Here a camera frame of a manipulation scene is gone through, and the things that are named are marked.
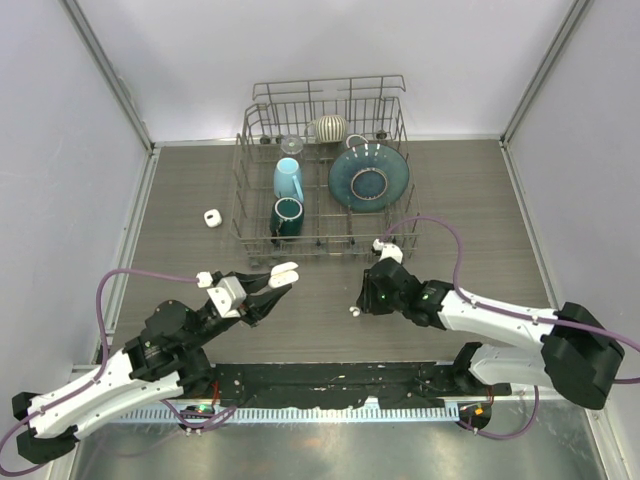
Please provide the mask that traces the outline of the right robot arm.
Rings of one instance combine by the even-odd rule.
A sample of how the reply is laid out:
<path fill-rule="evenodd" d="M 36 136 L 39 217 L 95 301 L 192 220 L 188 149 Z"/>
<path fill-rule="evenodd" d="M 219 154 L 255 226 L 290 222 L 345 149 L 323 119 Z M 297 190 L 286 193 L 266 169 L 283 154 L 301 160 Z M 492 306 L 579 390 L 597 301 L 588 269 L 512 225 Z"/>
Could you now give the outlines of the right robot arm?
<path fill-rule="evenodd" d="M 462 331 L 501 342 L 465 346 L 451 380 L 465 395 L 484 386 L 516 383 L 552 388 L 586 409 L 605 406 L 624 358 L 585 307 L 567 302 L 559 310 L 534 309 L 456 291 L 439 280 L 421 281 L 386 258 L 363 273 L 362 288 L 350 307 L 360 314 L 402 314 L 419 327 Z"/>

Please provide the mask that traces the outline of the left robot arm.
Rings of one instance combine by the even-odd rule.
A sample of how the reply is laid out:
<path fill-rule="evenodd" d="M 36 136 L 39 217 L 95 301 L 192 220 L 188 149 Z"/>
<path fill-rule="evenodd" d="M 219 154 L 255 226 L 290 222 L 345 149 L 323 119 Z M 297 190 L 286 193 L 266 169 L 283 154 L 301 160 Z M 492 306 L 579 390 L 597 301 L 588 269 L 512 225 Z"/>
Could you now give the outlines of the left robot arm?
<path fill-rule="evenodd" d="M 39 467 L 71 452 L 102 425 L 156 401 L 205 397 L 214 369 L 204 345 L 239 322 L 255 325 L 298 281 L 297 264 L 267 273 L 200 272 L 185 283 L 208 296 L 199 309 L 167 300 L 124 347 L 89 373 L 49 393 L 12 399 L 18 454 Z"/>

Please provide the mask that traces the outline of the oval white charging case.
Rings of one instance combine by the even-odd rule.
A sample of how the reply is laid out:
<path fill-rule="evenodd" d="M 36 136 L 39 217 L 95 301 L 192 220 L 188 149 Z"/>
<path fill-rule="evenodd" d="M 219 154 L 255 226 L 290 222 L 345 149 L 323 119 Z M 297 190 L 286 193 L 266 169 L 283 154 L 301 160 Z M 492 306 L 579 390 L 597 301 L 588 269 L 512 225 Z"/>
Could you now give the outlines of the oval white charging case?
<path fill-rule="evenodd" d="M 290 261 L 274 266 L 270 271 L 268 286 L 270 289 L 293 285 L 299 280 L 299 265 Z"/>

